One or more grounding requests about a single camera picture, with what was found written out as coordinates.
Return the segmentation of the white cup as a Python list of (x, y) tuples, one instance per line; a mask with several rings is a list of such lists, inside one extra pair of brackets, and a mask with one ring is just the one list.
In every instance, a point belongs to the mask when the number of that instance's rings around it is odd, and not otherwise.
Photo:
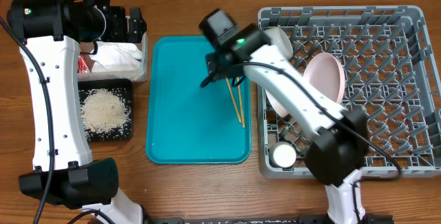
[(281, 168), (289, 168), (294, 165), (297, 159), (297, 152), (287, 142), (280, 141), (273, 144), (269, 149), (269, 160)]

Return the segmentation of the red sauce packet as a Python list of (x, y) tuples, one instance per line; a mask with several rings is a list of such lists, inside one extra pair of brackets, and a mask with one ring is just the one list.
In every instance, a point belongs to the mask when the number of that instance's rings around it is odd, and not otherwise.
[(89, 69), (89, 67), (86, 63), (86, 60), (84, 59), (84, 56), (82, 54), (79, 55), (77, 72), (81, 73), (81, 74), (90, 72), (90, 69)]

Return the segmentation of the cooked rice pile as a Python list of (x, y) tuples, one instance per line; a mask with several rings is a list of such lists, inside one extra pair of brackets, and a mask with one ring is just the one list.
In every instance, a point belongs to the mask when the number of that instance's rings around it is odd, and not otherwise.
[(130, 107), (120, 93), (104, 88), (85, 91), (81, 118), (87, 138), (122, 138), (129, 131)]

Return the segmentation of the large white plate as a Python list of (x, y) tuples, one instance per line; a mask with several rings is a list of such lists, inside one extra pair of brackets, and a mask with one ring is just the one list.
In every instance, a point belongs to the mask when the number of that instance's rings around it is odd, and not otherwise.
[(307, 64), (303, 77), (319, 92), (336, 103), (342, 103), (345, 92), (345, 72), (332, 54), (321, 52)]

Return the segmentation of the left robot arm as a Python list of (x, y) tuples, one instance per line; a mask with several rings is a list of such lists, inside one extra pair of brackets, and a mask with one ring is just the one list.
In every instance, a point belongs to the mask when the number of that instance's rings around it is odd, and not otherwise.
[(32, 171), (19, 177), (21, 192), (105, 223), (149, 223), (120, 189), (115, 160), (92, 157), (77, 76), (80, 43), (142, 41), (140, 9), (110, 0), (13, 0), (1, 25), (19, 45), (32, 97), (34, 157)]

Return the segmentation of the white napkin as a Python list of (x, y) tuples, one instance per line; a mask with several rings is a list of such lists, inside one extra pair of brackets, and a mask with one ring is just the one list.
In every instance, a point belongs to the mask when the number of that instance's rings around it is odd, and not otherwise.
[(136, 70), (141, 66), (143, 53), (133, 43), (97, 42), (98, 52), (91, 55), (91, 72), (119, 72)]

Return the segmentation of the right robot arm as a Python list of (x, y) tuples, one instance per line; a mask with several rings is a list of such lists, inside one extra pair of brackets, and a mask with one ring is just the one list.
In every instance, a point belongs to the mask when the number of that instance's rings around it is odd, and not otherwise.
[(256, 24), (239, 28), (225, 11), (215, 9), (198, 28), (214, 48), (201, 87), (222, 77), (246, 77), (268, 90), (297, 121), (310, 142), (305, 165), (327, 193), (327, 214), (319, 221), (392, 223), (392, 216), (368, 214), (361, 203), (360, 184), (367, 181), (361, 169), (369, 149), (397, 165), (369, 141), (366, 113), (348, 110), (321, 94)]

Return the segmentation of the grey bowl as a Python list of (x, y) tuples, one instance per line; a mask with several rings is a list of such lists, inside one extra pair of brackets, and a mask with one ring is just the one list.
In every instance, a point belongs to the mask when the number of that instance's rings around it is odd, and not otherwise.
[(294, 51), (291, 41), (281, 28), (273, 27), (265, 30), (264, 33), (270, 38), (271, 44), (275, 45), (286, 59), (290, 60), (293, 57)]

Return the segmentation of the wooden chopstick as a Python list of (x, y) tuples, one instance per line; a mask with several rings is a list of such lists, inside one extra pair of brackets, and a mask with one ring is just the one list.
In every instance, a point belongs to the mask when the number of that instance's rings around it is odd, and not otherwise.
[(237, 107), (237, 104), (236, 104), (236, 100), (235, 100), (234, 93), (232, 91), (232, 87), (231, 87), (231, 84), (229, 82), (229, 79), (227, 77), (225, 77), (225, 81), (226, 81), (226, 84), (227, 84), (227, 88), (229, 90), (230, 97), (232, 99), (232, 103), (233, 103), (233, 106), (234, 106), (234, 110), (235, 110), (236, 116), (238, 118), (238, 122), (242, 123), (242, 119), (241, 119), (241, 116), (240, 116), (239, 111), (238, 111), (238, 107)]
[(242, 99), (242, 92), (241, 92), (241, 87), (240, 87), (240, 79), (239, 77), (236, 77), (237, 80), (237, 88), (238, 88), (238, 98), (239, 98), (239, 106), (240, 106), (240, 117), (241, 117), (241, 123), (242, 123), (242, 127), (245, 128), (245, 117), (244, 117), (244, 112), (243, 112), (243, 99)]

